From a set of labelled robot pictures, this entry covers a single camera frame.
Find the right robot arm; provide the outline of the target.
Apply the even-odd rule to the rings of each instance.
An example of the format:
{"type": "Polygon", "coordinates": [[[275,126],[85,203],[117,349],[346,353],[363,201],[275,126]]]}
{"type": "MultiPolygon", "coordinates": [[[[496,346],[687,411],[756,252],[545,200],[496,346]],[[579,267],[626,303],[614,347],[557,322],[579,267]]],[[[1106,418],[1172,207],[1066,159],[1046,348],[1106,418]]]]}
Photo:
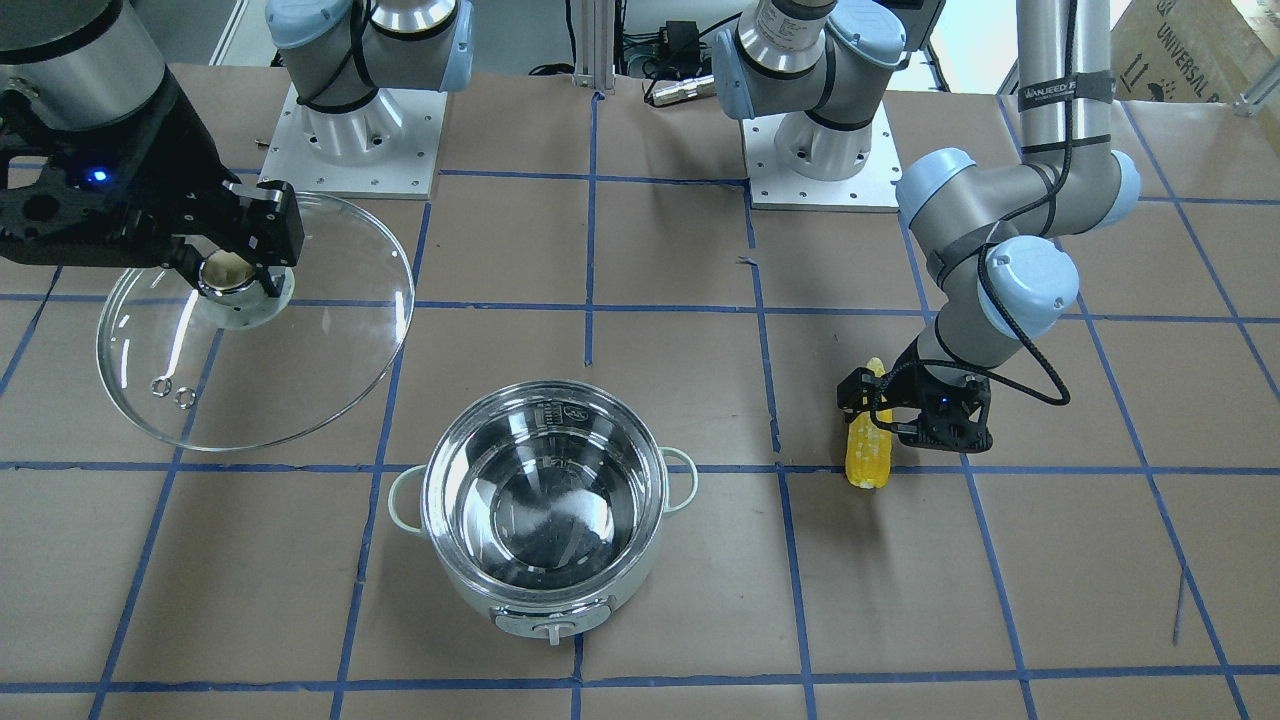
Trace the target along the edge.
{"type": "MultiPolygon", "coordinates": [[[[265,17],[292,106],[333,163],[399,138],[390,91],[470,82],[468,1],[270,1],[265,17]]],[[[3,161],[17,158],[45,164],[3,187],[5,260],[160,266],[210,299],[285,296],[300,192],[238,181],[129,3],[3,4],[3,161]]]]}

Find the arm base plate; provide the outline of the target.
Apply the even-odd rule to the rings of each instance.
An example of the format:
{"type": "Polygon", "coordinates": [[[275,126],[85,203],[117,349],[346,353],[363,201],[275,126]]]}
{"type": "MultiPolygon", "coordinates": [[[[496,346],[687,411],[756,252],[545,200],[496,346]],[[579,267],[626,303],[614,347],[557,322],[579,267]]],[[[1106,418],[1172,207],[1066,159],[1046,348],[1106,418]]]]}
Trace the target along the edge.
{"type": "Polygon", "coordinates": [[[260,177],[300,193],[426,201],[449,97],[383,88],[358,110],[326,114],[300,105],[289,88],[260,177]]]}
{"type": "Polygon", "coordinates": [[[751,206],[896,213],[902,174],[884,105],[869,126],[836,131],[803,111],[741,122],[751,206]]]}

